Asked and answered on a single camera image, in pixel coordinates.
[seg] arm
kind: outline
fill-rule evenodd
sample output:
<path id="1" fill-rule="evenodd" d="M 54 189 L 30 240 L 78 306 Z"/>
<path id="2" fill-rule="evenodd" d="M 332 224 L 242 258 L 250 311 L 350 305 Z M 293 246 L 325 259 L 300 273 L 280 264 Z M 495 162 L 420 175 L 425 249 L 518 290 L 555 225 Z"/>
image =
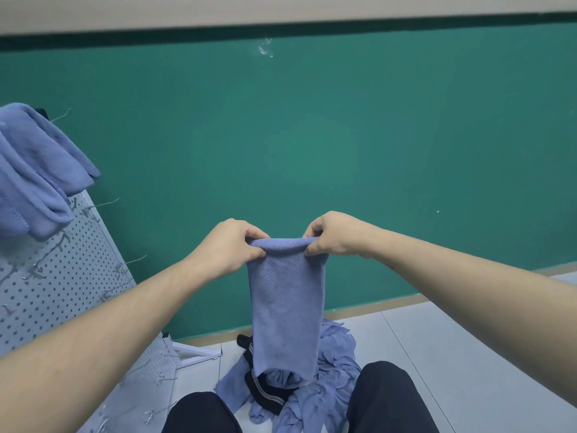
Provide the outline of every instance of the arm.
<path id="1" fill-rule="evenodd" d="M 308 254 L 359 254 L 405 278 L 480 341 L 577 407 L 577 288 L 380 229 L 339 212 L 316 219 Z"/>
<path id="2" fill-rule="evenodd" d="M 76 432 L 191 295 L 265 256 L 242 220 L 218 224 L 183 261 L 0 358 L 2 431 Z"/>

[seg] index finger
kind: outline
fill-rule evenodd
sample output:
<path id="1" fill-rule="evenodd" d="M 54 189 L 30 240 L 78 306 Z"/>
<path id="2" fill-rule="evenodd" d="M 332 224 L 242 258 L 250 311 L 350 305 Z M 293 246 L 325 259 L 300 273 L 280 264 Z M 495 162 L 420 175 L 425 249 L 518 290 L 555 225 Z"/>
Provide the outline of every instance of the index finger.
<path id="1" fill-rule="evenodd" d="M 303 238 L 305 237 L 318 237 L 322 234 L 322 216 L 314 219 L 305 233 L 303 234 Z"/>
<path id="2" fill-rule="evenodd" d="M 245 237 L 250 238 L 270 238 L 266 232 L 261 231 L 255 225 L 246 222 Z"/>

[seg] person's left arm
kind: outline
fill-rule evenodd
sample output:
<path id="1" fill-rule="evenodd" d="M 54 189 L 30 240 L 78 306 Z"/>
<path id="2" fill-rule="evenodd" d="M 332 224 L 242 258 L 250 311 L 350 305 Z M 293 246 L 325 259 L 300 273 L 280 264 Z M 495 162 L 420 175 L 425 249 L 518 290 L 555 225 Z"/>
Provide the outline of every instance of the person's left arm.
<path id="1" fill-rule="evenodd" d="M 265 256 L 242 220 L 219 223 L 183 261 L 0 358 L 5 433 L 74 433 L 191 295 Z"/>

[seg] hand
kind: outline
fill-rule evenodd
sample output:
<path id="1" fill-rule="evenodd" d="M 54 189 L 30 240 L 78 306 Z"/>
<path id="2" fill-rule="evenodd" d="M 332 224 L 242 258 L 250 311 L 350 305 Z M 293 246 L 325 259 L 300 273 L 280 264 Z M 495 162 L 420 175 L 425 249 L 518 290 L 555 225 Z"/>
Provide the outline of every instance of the hand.
<path id="1" fill-rule="evenodd" d="M 329 211 L 315 219 L 303 237 L 319 237 L 311 243 L 306 255 L 331 253 L 334 255 L 361 255 L 371 258 L 368 242 L 376 226 L 342 212 Z"/>
<path id="2" fill-rule="evenodd" d="M 194 265 L 207 269 L 210 279 L 228 275 L 244 263 L 267 255 L 260 247 L 247 244 L 247 237 L 270 238 L 244 220 L 225 220 L 214 227 L 185 261 L 193 261 Z"/>

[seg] pegboard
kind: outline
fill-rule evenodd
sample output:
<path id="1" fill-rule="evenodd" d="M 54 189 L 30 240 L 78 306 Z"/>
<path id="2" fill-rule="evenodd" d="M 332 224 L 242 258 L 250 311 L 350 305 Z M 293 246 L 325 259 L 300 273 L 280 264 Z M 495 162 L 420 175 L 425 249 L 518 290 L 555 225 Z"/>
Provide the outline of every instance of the pegboard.
<path id="1" fill-rule="evenodd" d="M 134 286 L 88 193 L 70 202 L 74 220 L 46 242 L 0 241 L 0 356 Z M 175 371 L 159 334 L 80 432 L 160 432 Z"/>

